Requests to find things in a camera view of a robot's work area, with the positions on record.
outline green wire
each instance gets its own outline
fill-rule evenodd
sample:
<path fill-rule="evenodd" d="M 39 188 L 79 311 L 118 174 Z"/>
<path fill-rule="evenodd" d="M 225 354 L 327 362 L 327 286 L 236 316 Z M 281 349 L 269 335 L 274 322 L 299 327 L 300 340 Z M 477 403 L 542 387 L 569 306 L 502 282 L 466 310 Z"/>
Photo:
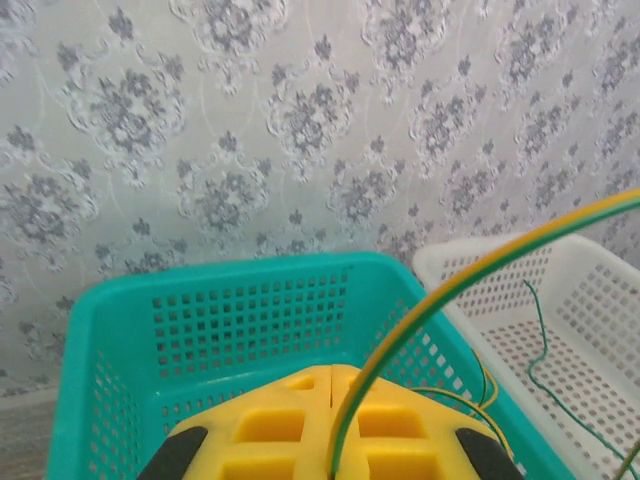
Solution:
<path fill-rule="evenodd" d="M 344 442 L 347 437 L 347 431 L 349 429 L 349 425 L 351 425 L 351 421 L 353 420 L 353 417 L 355 416 L 356 411 L 358 410 L 358 406 L 362 403 L 364 396 L 367 394 L 367 391 L 369 390 L 369 388 L 371 388 L 371 385 L 373 384 L 375 379 L 380 376 L 380 374 L 382 373 L 382 370 L 387 365 L 387 363 L 389 363 L 389 361 L 393 358 L 393 356 L 400 351 L 400 348 L 402 347 L 402 345 L 408 342 L 411 339 L 411 337 L 415 335 L 417 330 L 420 327 L 422 327 L 424 324 L 426 324 L 429 320 L 431 320 L 431 318 L 436 313 L 438 313 L 442 308 L 444 308 L 444 306 L 447 303 L 449 303 L 451 300 L 453 300 L 455 297 L 457 297 L 460 293 L 465 291 L 467 288 L 471 287 L 475 283 L 479 282 L 480 280 L 487 277 L 488 275 L 491 275 L 492 273 L 501 269 L 502 267 L 511 263 L 512 261 L 534 250 L 537 250 L 538 248 L 554 240 L 557 240 L 560 237 L 573 233 L 576 230 L 587 227 L 589 225 L 593 225 L 594 223 L 597 223 L 601 220 L 605 220 L 609 217 L 621 214 L 623 212 L 626 212 L 628 210 L 631 210 L 637 207 L 640 207 L 640 200 L 636 200 L 636 199 L 629 200 L 627 202 L 620 203 L 614 207 L 601 210 L 588 217 L 581 218 L 580 220 L 574 223 L 565 225 L 564 227 L 561 227 L 557 230 L 549 232 L 546 235 L 542 235 L 540 238 L 538 238 L 537 241 L 532 242 L 528 245 L 523 245 L 520 248 L 511 252 L 509 255 L 506 255 L 502 259 L 502 261 L 496 262 L 491 265 L 487 265 L 485 268 L 476 272 L 474 275 L 467 278 L 464 282 L 461 282 L 455 288 L 452 288 L 450 291 L 444 294 L 441 298 L 438 299 L 437 302 L 431 305 L 431 308 L 428 308 L 427 310 L 425 310 L 424 313 L 422 314 L 422 321 L 416 322 L 415 324 L 411 325 L 410 328 L 407 328 L 404 332 L 402 332 L 402 334 L 398 337 L 398 341 L 395 344 L 393 344 L 389 348 L 389 350 L 382 356 L 380 362 L 378 362 L 378 364 L 372 369 L 372 371 L 370 372 L 370 375 L 368 375 L 367 378 L 364 379 L 361 388 L 359 388 L 358 391 L 355 393 L 353 402 L 351 402 L 351 405 L 349 405 L 348 410 L 345 412 L 344 421 L 340 425 L 340 429 L 338 431 L 338 436 L 337 436 L 336 443 L 335 443 L 335 446 L 332 452 L 332 457 L 331 457 L 332 458 L 331 473 L 335 475 L 335 473 L 338 471 L 338 467 L 340 465 L 340 454 L 342 453 L 342 448 L 344 447 Z"/>
<path fill-rule="evenodd" d="M 595 437 L 602 445 L 604 445 L 606 448 L 611 450 L 616 455 L 616 457 L 620 458 L 620 460 L 624 462 L 626 460 L 625 456 L 620 451 L 616 450 L 616 448 L 611 443 L 609 443 L 602 435 L 600 435 L 595 430 L 592 430 L 584 422 L 582 422 L 576 415 L 573 414 L 573 412 L 564 403 L 562 403 L 562 400 L 560 400 L 555 393 L 553 393 L 546 385 L 543 385 L 542 383 L 540 383 L 533 376 L 533 369 L 536 368 L 540 362 L 544 361 L 544 359 L 549 354 L 549 343 L 547 340 L 547 332 L 544 326 L 544 318 L 542 316 L 542 308 L 540 307 L 540 299 L 538 298 L 538 292 L 536 292 L 536 289 L 527 280 L 523 280 L 523 281 L 524 281 L 524 284 L 527 286 L 527 288 L 529 288 L 529 290 L 531 291 L 531 294 L 533 295 L 533 299 L 535 300 L 535 303 L 536 303 L 536 310 L 538 311 L 538 320 L 540 321 L 540 330 L 542 331 L 542 345 L 543 345 L 542 353 L 538 355 L 538 357 L 529 364 L 529 368 L 527 369 L 527 374 L 529 375 L 529 378 L 531 379 L 531 381 L 536 387 L 546 392 L 547 395 L 549 395 L 553 399 L 556 405 L 558 405 L 562 409 L 562 411 L 564 411 L 564 413 L 569 415 L 574 422 L 576 422 L 578 425 L 584 428 L 593 437 Z M 640 480 L 640 477 L 638 476 L 637 472 L 634 470 L 633 466 L 631 466 L 630 462 L 627 468 L 625 468 L 625 471 L 627 469 L 631 471 L 631 473 L 633 474 L 633 477 L 636 480 Z"/>
<path fill-rule="evenodd" d="M 622 476 L 627 472 L 627 470 L 630 470 L 633 473 L 631 462 L 633 462 L 633 459 L 636 457 L 636 455 L 638 455 L 638 452 L 640 452 L 640 438 L 636 440 L 635 445 L 627 454 L 627 457 L 624 459 L 624 462 L 622 462 L 622 465 L 620 465 L 620 470 L 616 472 L 613 480 L 622 480 Z"/>

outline teal plastic basket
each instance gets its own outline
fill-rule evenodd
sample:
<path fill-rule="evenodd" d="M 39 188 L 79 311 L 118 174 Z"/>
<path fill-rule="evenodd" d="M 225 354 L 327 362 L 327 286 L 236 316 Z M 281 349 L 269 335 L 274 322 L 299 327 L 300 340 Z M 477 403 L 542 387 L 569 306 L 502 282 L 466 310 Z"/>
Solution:
<path fill-rule="evenodd" d="M 71 313 L 47 479 L 135 479 L 184 418 L 311 365 L 362 367 L 424 295 L 403 265 L 373 253 L 187 267 L 94 287 Z M 474 400 L 482 391 L 470 348 L 443 314 L 384 376 Z M 527 479 L 574 478 L 504 389 L 490 413 Z"/>

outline yellow plastic part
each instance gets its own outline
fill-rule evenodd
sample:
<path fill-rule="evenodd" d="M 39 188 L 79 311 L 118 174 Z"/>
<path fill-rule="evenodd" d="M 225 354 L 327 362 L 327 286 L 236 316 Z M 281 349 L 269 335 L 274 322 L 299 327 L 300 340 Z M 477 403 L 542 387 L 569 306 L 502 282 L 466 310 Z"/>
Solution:
<path fill-rule="evenodd" d="M 178 424 L 208 430 L 184 480 L 327 480 L 331 423 L 359 369 L 302 370 Z M 478 480 L 455 431 L 483 423 L 378 379 L 352 423 L 336 480 Z"/>

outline floral wallpaper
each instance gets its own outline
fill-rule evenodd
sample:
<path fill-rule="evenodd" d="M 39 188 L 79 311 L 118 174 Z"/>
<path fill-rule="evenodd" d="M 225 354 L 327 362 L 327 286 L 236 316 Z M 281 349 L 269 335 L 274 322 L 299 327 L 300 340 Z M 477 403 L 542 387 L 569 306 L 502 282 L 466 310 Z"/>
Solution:
<path fill-rule="evenodd" d="M 523 230 L 640 184 L 635 0 L 0 0 L 0 395 L 89 286 Z M 587 234 L 640 267 L 640 218 Z"/>

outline electrical wire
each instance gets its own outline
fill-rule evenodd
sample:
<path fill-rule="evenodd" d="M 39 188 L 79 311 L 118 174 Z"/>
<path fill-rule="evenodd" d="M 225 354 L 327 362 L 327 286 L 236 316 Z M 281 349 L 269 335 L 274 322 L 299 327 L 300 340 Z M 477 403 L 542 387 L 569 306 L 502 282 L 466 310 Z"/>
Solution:
<path fill-rule="evenodd" d="M 502 445 L 502 448 L 504 448 L 506 450 L 507 454 L 509 455 L 509 457 L 511 457 L 513 459 L 513 450 L 511 450 L 511 447 L 509 446 L 509 442 L 507 441 L 507 438 L 505 437 L 502 429 L 498 426 L 496 421 L 493 418 L 491 418 L 491 416 L 487 412 L 485 412 L 484 410 L 482 410 L 478 406 L 474 405 L 472 402 L 470 402 L 469 400 L 467 400 L 463 396 L 458 395 L 456 393 L 449 392 L 447 390 L 442 390 L 441 388 L 414 387 L 411 390 L 413 390 L 414 392 L 425 392 L 425 393 L 433 393 L 435 395 L 442 395 L 444 397 L 448 397 L 448 398 L 451 398 L 453 400 L 456 400 L 456 401 L 462 403 L 463 405 L 465 405 L 466 407 L 470 408 L 471 410 L 473 410 L 476 414 L 478 414 L 480 417 L 482 417 L 482 419 L 485 422 L 487 422 L 489 424 L 489 427 L 491 427 L 491 430 L 493 430 L 493 433 L 495 433 L 496 436 L 498 437 L 498 440 L 500 441 L 500 444 Z"/>
<path fill-rule="evenodd" d="M 331 427 L 326 465 L 328 473 L 333 477 L 338 471 L 347 431 L 367 390 L 387 361 L 422 324 L 458 294 L 507 263 L 580 228 L 639 206 L 640 189 L 636 189 L 556 218 L 472 263 L 419 302 L 383 339 L 351 384 Z"/>
<path fill-rule="evenodd" d="M 500 392 L 500 388 L 498 387 L 498 382 L 496 382 L 496 379 L 493 378 L 493 375 L 491 374 L 491 372 L 489 372 L 489 370 L 487 370 L 486 368 L 484 372 L 487 375 L 487 378 L 489 379 L 489 383 L 491 383 L 491 387 L 493 388 L 493 391 L 491 393 L 491 396 L 489 397 L 489 400 L 487 400 L 486 403 L 481 405 L 482 409 L 486 410 L 491 405 L 493 405 L 493 403 L 498 399 L 498 393 Z"/>
<path fill-rule="evenodd" d="M 538 292 L 536 291 L 536 289 L 534 288 L 533 285 L 531 285 L 531 283 L 529 283 L 529 281 L 527 280 L 523 280 L 524 284 L 527 286 L 527 288 L 531 291 L 531 295 L 533 295 L 533 299 L 535 301 L 536 304 L 536 310 L 538 312 L 538 321 L 540 322 L 540 330 L 542 332 L 542 353 L 540 355 L 538 355 L 530 364 L 529 364 L 529 368 L 527 369 L 527 374 L 529 375 L 529 379 L 533 382 L 533 384 L 538 387 L 540 390 L 544 391 L 547 393 L 547 395 L 549 395 L 553 401 L 556 403 L 556 405 L 558 405 L 558 407 L 560 407 L 562 409 L 562 411 L 564 413 L 566 413 L 567 415 L 569 415 L 569 417 L 571 417 L 571 419 L 576 422 L 578 425 L 580 425 L 584 430 L 586 430 L 587 432 L 589 432 L 593 437 L 595 437 L 602 445 L 604 445 L 607 449 L 611 450 L 618 458 L 620 458 L 620 460 L 622 460 L 623 462 L 625 461 L 625 456 L 619 451 L 617 450 L 611 443 L 609 443 L 602 435 L 600 435 L 598 432 L 596 432 L 595 430 L 589 428 L 588 425 L 586 425 L 582 420 L 580 420 L 563 402 L 562 400 L 560 400 L 558 398 L 558 396 L 551 391 L 551 389 L 549 389 L 546 385 L 540 383 L 538 381 L 538 379 L 533 375 L 533 370 L 541 363 L 545 360 L 545 358 L 547 358 L 547 355 L 549 354 L 549 342 L 547 339 L 547 329 L 545 327 L 544 324 L 544 317 L 542 315 L 542 307 L 540 305 L 540 299 L 538 298 Z M 631 466 L 631 464 L 629 464 L 629 466 L 627 468 L 625 468 L 626 470 L 630 470 L 631 473 L 633 474 L 633 477 L 636 480 L 640 480 L 640 477 L 638 476 L 637 472 L 634 470 L 634 468 Z"/>
<path fill-rule="evenodd" d="M 633 459 L 638 455 L 638 452 L 640 452 L 640 438 L 636 440 L 636 443 L 633 445 L 633 447 L 631 447 L 631 450 L 629 450 L 629 453 L 625 457 L 624 462 L 622 462 L 622 465 L 620 465 L 620 468 L 613 476 L 613 480 L 622 480 L 622 476 L 627 472 L 627 470 L 633 473 L 633 467 L 631 466 L 631 464 L 633 463 Z"/>
<path fill-rule="evenodd" d="M 482 374 L 482 397 L 480 398 L 480 401 L 478 402 L 478 405 L 480 407 L 482 407 L 482 404 L 484 403 L 484 400 L 487 398 L 487 390 L 488 390 L 487 370 L 484 368 L 482 360 L 480 360 L 480 357 L 478 356 L 476 351 L 475 350 L 471 350 L 471 352 L 473 353 L 473 356 L 476 357 L 476 362 L 478 362 L 478 366 L 480 367 L 480 373 Z"/>

